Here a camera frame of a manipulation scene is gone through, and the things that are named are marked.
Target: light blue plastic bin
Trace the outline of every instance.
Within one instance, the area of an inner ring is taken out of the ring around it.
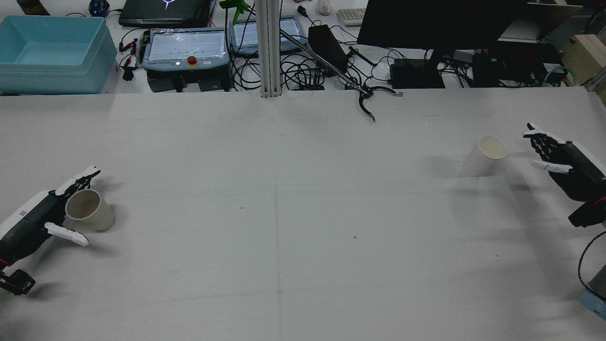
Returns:
[[[14,15],[0,23],[0,90],[100,93],[116,47],[103,18]]]

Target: white paper cup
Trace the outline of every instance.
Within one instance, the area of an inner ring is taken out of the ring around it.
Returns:
[[[115,219],[110,206],[94,189],[83,189],[72,195],[65,204],[65,213],[74,221],[97,231],[107,230]]]
[[[461,173],[468,177],[477,177],[495,162],[505,157],[507,148],[499,138],[484,135],[480,137],[467,155],[461,167]]]

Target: laptop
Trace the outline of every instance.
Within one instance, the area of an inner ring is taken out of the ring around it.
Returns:
[[[501,35],[501,40],[538,42],[577,14],[583,6],[529,2]]]
[[[211,0],[127,0],[118,23],[129,27],[205,27]]]

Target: robotic hand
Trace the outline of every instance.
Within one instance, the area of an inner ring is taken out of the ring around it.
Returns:
[[[587,227],[606,220],[606,167],[579,143],[564,141],[528,123],[525,138],[539,154],[533,167],[545,169],[569,198],[584,202],[568,219]]]
[[[100,172],[96,166],[90,166],[56,190],[34,195],[0,224],[0,288],[15,295],[31,290],[36,281],[25,271],[18,269],[8,276],[2,270],[34,253],[51,235],[88,245],[84,235],[61,225],[67,200],[77,191],[90,187],[91,179]]]

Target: desk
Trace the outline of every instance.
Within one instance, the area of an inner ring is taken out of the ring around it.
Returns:
[[[602,230],[530,167],[534,121],[606,160],[581,87],[0,98],[0,217],[89,164],[116,214],[0,292],[12,340],[603,340],[576,265]],[[508,156],[461,178],[474,140]],[[605,243],[584,275],[604,264]]]

